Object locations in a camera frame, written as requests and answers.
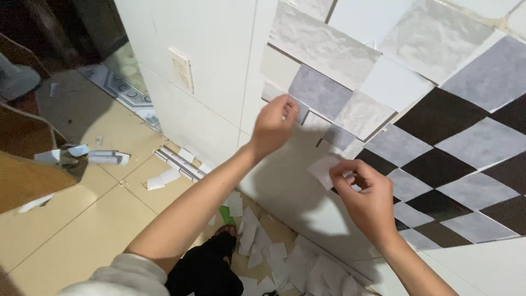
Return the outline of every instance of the white tiled wall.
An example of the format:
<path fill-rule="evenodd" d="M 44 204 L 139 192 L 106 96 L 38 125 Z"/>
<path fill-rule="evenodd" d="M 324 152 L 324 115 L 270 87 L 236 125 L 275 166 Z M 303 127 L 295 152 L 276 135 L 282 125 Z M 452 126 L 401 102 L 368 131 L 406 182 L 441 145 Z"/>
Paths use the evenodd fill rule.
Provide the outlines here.
<path fill-rule="evenodd" d="M 278 0 L 115 2 L 165 135 L 212 167 L 249 141 L 259 110 L 266 104 L 260 98 L 265 79 L 290 84 L 299 67 L 266 45 Z M 470 5 L 474 1 L 450 2 Z M 518 24 L 519 17 L 510 21 L 512 29 L 521 27 Z M 190 57 L 195 93 L 177 87 L 170 46 Z M 264 56 L 271 62 L 261 67 L 262 75 Z M 277 65 L 281 71 L 273 73 Z M 346 215 L 338 197 L 325 192 L 305 172 L 330 151 L 324 145 L 315 148 L 320 132 L 306 124 L 297 127 L 294 135 L 258 165 L 240 189 L 370 277 L 383 295 L 407 295 Z M 524 250 L 526 238 L 520 238 L 419 255 L 461 295 L 518 295 L 526 291 Z"/>

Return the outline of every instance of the sandal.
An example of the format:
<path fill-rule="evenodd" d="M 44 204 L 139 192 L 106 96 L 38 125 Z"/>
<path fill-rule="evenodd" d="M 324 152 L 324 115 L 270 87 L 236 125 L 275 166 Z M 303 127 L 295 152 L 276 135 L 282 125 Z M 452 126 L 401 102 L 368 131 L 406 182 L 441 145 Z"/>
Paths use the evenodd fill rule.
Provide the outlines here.
<path fill-rule="evenodd" d="M 229 230 L 226 230 L 226 229 L 229 228 L 229 227 L 233 227 L 233 228 L 236 230 L 236 233 L 237 233 L 237 228 L 236 228 L 235 225 L 233 225 L 233 224 L 225 224 L 225 225 L 221 226 L 221 227 L 216 231 L 216 233 L 214 233 L 213 236 L 217 236 L 217 235 L 219 235 L 219 234 L 222 233 L 222 232 L 228 232 L 228 233 L 231 235 L 230 231 L 229 231 Z M 234 247 L 232 248 L 232 252 L 230 253 L 230 255 L 227 256 L 227 258 L 228 258 L 228 267 L 230 267 L 230 266 L 232 265 L 232 255 L 234 254 L 234 250 L 235 250 L 235 249 L 236 249 L 236 246 L 234 246 Z"/>

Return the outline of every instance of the black tile sticker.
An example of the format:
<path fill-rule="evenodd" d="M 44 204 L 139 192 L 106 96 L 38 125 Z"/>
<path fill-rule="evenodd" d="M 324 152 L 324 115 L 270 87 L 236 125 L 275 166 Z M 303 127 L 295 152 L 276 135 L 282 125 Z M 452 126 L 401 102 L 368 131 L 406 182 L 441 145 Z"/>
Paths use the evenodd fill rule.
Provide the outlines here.
<path fill-rule="evenodd" d="M 489 112 L 435 87 L 395 126 L 435 145 L 481 121 Z"/>
<path fill-rule="evenodd" d="M 526 235 L 526 197 L 520 195 L 480 211 L 517 234 Z"/>
<path fill-rule="evenodd" d="M 409 229 L 410 227 L 405 225 L 402 221 L 398 220 L 395 218 L 395 225 L 396 225 L 396 230 L 398 231 L 402 231 L 402 230 L 406 230 L 406 229 Z"/>
<path fill-rule="evenodd" d="M 443 248 L 473 244 L 438 221 L 429 222 L 414 229 Z"/>
<path fill-rule="evenodd" d="M 380 174 L 387 176 L 389 173 L 398 168 L 396 165 L 389 161 L 379 157 L 367 149 L 363 149 L 355 159 L 361 159 L 368 165 L 372 166 L 373 169 L 377 170 Z"/>
<path fill-rule="evenodd" d="M 526 134 L 526 94 L 498 109 L 490 115 L 495 121 L 498 121 L 512 129 Z"/>
<path fill-rule="evenodd" d="M 453 155 L 433 148 L 404 165 L 402 170 L 425 184 L 438 188 L 476 171 Z"/>
<path fill-rule="evenodd" d="M 520 194 L 526 194 L 526 152 L 492 166 L 482 173 Z"/>
<path fill-rule="evenodd" d="M 456 200 L 435 189 L 417 196 L 406 204 L 438 222 L 473 213 Z"/>

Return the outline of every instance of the wall switch plate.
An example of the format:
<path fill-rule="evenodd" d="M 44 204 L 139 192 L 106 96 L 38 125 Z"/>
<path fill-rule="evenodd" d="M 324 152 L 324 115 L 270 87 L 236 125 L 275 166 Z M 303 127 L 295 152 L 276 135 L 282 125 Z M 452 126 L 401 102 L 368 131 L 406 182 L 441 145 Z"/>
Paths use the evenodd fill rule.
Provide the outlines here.
<path fill-rule="evenodd" d="M 192 79 L 192 70 L 190 67 L 190 58 L 184 55 L 180 50 L 175 47 L 170 47 L 170 58 L 173 65 L 174 75 L 182 80 L 186 88 L 194 93 L 194 81 Z"/>

